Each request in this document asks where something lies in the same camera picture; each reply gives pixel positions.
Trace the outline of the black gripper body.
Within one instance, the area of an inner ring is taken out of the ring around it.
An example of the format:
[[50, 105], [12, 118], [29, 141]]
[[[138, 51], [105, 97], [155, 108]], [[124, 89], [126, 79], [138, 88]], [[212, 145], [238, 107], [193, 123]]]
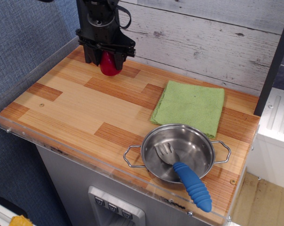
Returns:
[[114, 19], [106, 24], [99, 20], [88, 21], [93, 26], [94, 40], [96, 44], [102, 45], [102, 50], [110, 53], [121, 52], [130, 57], [135, 56], [135, 42], [122, 33]]

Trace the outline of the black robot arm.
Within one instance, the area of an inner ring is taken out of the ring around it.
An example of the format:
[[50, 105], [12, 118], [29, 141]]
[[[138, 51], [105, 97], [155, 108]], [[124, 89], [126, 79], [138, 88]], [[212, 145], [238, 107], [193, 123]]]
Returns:
[[76, 3], [80, 24], [76, 34], [86, 63], [103, 65], [103, 57], [108, 54], [114, 69], [122, 70], [126, 58], [135, 56], [135, 41], [121, 31], [130, 26], [131, 20], [125, 26], [119, 20], [119, 11], [131, 17], [129, 11], [119, 6], [117, 0], [78, 0]]

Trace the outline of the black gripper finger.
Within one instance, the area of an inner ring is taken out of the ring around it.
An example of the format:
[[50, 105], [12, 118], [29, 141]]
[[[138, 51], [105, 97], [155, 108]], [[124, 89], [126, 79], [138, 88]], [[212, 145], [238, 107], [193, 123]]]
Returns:
[[92, 46], [84, 45], [84, 55], [86, 63], [93, 63], [98, 66], [101, 62], [103, 50], [101, 44], [96, 44]]
[[127, 55], [125, 53], [121, 53], [121, 52], [115, 52], [113, 54], [115, 67], [116, 67], [117, 70], [122, 70], [123, 63], [126, 61], [126, 57], [127, 57]]

